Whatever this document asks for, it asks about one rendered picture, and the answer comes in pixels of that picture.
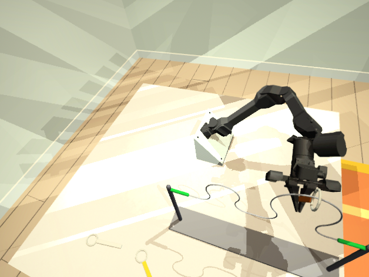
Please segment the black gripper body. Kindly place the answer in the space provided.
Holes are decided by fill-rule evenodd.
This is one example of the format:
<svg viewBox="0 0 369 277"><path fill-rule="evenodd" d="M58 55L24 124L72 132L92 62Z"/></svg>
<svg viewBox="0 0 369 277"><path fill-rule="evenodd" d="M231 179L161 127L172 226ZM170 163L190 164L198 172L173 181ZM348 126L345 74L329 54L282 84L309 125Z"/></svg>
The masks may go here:
<svg viewBox="0 0 369 277"><path fill-rule="evenodd" d="M292 174L292 169L296 163L296 160L302 160L302 164L307 164L309 165L310 162L315 162L314 161L314 157L310 157L310 156L303 156L303 155L294 155L292 156L292 160L291 160L291 172L290 172L290 176L286 176L283 175L283 172L279 172L279 171L273 171L270 170L269 172L266 173L266 179L265 181L269 181L269 182L277 182L277 181L284 181L287 184L290 185L303 185L304 187L310 187L310 188L316 188L318 187L319 189L321 189L322 191L328 191L328 192L341 192L341 184L339 183L339 181L335 181L335 180L329 180L329 179L322 179L322 180L317 180L317 182L311 181L311 180L301 180L298 179L295 176L291 176Z"/></svg>

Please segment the orange bar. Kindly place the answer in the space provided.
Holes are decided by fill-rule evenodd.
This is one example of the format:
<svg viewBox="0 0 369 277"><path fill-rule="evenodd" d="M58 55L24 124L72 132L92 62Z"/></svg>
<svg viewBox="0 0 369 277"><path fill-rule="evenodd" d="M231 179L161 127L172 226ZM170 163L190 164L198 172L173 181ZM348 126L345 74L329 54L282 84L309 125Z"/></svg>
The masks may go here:
<svg viewBox="0 0 369 277"><path fill-rule="evenodd" d="M320 206L321 200L322 200L322 192L321 192L321 189L319 189L319 188L316 188L314 190L312 196L315 196L317 192L319 192L319 198L318 198L318 203L317 203L315 208L313 208L314 198L306 197L306 196L298 196L298 201L300 201L300 202L310 202L311 210L316 212L319 209L319 206Z"/></svg>

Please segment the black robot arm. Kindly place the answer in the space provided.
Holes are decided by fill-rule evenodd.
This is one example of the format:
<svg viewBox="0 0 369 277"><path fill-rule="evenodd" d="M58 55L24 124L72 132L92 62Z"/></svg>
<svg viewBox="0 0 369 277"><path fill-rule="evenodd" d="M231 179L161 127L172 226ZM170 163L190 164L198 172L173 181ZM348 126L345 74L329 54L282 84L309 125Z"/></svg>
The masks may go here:
<svg viewBox="0 0 369 277"><path fill-rule="evenodd" d="M281 96L280 96L281 95ZM255 98L238 109L228 117L215 119L212 117L209 124L205 122L200 131L209 139L212 134L228 136L232 133L233 126L260 109L268 109L277 104L287 104L293 115L293 126L302 137L292 135L287 142L293 144L294 155L314 157L344 157L347 152L344 134L341 131L333 133L321 133L322 127L309 115L290 86L265 85L257 93ZM296 160L291 176L301 180L317 182L318 178L326 179L327 167L310 162L302 164L302 160Z"/></svg>

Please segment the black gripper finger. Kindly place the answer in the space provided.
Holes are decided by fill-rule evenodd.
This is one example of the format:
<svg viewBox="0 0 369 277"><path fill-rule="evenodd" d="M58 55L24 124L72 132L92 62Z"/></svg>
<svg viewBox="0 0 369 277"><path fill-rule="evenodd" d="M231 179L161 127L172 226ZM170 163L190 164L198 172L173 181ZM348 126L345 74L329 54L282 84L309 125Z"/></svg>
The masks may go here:
<svg viewBox="0 0 369 277"><path fill-rule="evenodd" d="M304 188L301 188L300 193L310 195L315 189L316 188L304 187ZM305 205L305 202L299 202L298 212L301 212L304 205Z"/></svg>
<svg viewBox="0 0 369 277"><path fill-rule="evenodd" d="M298 194L300 186L296 186L296 185L284 185L284 187L286 187L289 191L289 193L296 193ZM293 205L295 208L295 211L298 212L298 207L299 207L299 203L298 203L298 195L291 195L291 199L293 201Z"/></svg>

